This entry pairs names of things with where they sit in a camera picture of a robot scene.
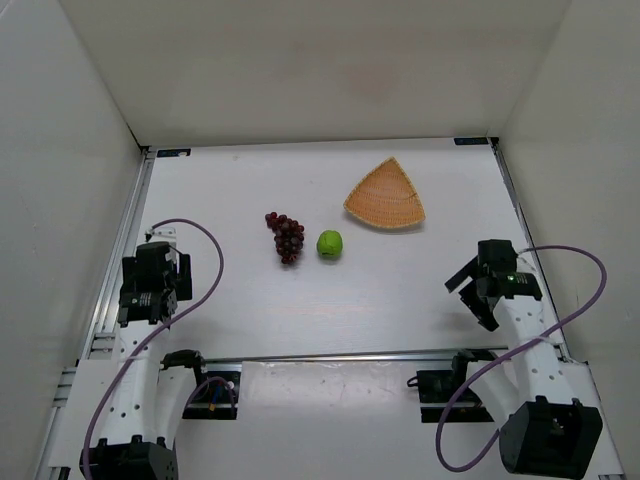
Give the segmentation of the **green fake apple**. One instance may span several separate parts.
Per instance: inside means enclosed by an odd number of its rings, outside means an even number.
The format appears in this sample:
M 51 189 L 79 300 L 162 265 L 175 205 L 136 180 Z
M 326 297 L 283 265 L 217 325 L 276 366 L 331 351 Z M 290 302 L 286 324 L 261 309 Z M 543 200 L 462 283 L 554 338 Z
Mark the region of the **green fake apple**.
M 341 234 L 335 230 L 323 231 L 317 239 L 316 251 L 321 258 L 339 258 L 343 251 L 343 239 Z

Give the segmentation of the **red fake grape bunch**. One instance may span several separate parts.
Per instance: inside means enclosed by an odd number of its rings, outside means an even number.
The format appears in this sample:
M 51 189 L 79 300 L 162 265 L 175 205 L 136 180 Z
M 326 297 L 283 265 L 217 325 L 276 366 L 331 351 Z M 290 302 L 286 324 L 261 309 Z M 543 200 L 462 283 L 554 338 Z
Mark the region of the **red fake grape bunch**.
M 305 227 L 297 220 L 275 211 L 265 215 L 265 222 L 273 233 L 275 250 L 281 263 L 293 265 L 304 248 Z

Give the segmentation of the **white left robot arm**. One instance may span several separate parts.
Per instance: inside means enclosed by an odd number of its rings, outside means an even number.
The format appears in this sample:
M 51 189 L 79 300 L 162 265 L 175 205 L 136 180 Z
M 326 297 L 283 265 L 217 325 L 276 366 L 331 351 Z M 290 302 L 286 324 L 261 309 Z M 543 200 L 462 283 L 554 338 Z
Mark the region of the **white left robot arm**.
M 175 479 L 175 436 L 204 380 L 196 350 L 168 349 L 179 303 L 193 297 L 191 258 L 149 241 L 122 261 L 115 376 L 92 415 L 79 466 L 87 479 Z

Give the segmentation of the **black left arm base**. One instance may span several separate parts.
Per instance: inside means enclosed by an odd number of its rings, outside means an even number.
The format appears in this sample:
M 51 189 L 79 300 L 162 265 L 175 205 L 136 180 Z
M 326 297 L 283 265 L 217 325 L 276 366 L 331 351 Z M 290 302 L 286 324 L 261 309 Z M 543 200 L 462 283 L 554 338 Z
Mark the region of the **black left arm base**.
M 239 412 L 242 367 L 240 363 L 209 363 L 206 379 L 212 380 L 198 392 L 195 399 L 185 408 L 185 420 L 237 419 Z

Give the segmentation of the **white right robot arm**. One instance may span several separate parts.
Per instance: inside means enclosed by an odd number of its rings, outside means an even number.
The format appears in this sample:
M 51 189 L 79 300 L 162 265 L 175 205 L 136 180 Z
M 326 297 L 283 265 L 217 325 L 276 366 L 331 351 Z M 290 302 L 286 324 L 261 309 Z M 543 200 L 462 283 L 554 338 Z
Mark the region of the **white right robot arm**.
M 519 270 L 518 257 L 508 240 L 483 240 L 477 255 L 445 284 L 448 291 L 460 292 L 486 330 L 503 332 L 509 350 L 490 361 L 471 356 L 464 362 L 464 380 L 441 413 L 435 439 L 442 439 L 458 398 L 472 391 L 496 424 L 489 443 L 499 447 L 507 472 L 581 479 L 603 420 L 568 383 L 550 336 L 586 312 L 607 279 L 600 279 L 585 305 L 546 326 L 542 290 L 534 274 Z

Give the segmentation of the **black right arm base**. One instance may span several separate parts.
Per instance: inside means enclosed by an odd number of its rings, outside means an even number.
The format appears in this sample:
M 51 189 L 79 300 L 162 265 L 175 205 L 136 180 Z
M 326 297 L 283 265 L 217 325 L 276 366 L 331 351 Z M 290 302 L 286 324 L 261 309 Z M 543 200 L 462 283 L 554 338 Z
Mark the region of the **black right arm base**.
M 446 369 L 418 370 L 406 382 L 408 388 L 418 391 L 421 422 L 437 424 L 444 407 L 466 380 L 469 363 L 494 360 L 496 356 L 489 350 L 461 350 L 452 359 Z M 491 423 L 493 418 L 479 397 L 466 389 L 456 400 L 447 417 L 449 423 Z

